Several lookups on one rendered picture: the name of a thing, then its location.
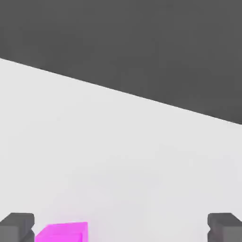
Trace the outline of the small magenta cube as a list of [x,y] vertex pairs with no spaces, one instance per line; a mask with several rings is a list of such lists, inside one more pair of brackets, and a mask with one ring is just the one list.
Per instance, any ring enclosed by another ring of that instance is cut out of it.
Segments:
[[35,242],[88,242],[88,223],[63,223],[47,225]]

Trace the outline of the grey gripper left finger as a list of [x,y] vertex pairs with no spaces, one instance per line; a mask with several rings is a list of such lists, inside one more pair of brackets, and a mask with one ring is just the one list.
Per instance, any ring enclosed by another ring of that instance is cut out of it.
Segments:
[[33,213],[10,213],[0,221],[0,242],[35,242]]

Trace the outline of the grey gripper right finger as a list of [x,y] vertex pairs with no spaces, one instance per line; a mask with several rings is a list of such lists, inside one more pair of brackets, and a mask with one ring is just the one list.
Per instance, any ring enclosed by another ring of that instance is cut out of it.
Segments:
[[210,213],[207,224],[207,242],[242,242],[242,221],[232,213]]

